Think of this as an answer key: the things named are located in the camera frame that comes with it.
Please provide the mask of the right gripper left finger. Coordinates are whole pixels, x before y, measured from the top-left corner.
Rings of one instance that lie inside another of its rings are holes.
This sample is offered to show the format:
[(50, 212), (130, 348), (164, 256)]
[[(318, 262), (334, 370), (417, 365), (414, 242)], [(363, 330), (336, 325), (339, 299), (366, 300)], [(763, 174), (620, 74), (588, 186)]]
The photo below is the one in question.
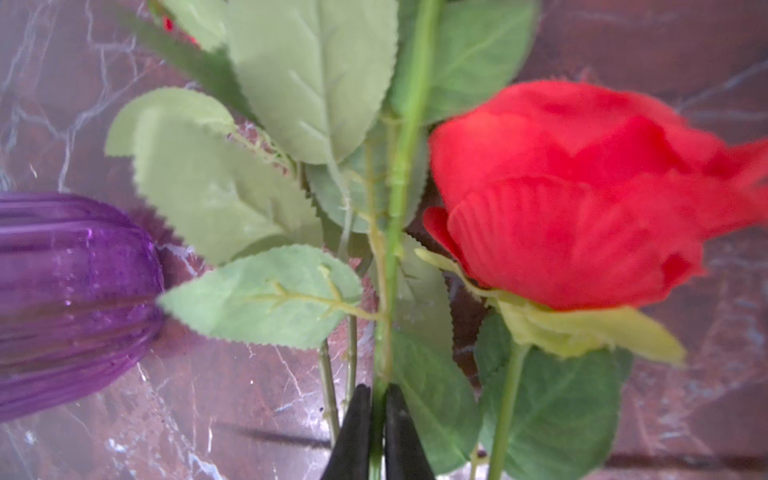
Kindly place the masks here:
[(357, 385), (321, 480), (368, 479), (371, 402), (371, 388)]

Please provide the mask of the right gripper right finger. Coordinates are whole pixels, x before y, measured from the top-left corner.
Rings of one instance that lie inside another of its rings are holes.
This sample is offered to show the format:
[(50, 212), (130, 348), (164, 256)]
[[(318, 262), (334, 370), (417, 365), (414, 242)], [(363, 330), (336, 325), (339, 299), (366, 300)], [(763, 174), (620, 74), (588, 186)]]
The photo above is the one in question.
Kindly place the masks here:
[(404, 394), (390, 384), (386, 394), (385, 468), (387, 480), (434, 480)]

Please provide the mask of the purple blue glass vase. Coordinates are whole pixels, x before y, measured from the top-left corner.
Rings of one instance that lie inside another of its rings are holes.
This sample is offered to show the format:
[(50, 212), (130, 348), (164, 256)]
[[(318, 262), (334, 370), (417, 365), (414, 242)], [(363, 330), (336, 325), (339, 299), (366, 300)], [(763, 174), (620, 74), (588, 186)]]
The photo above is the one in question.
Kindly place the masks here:
[(164, 323), (150, 235), (83, 196), (1, 195), (1, 419), (79, 400), (114, 382)]

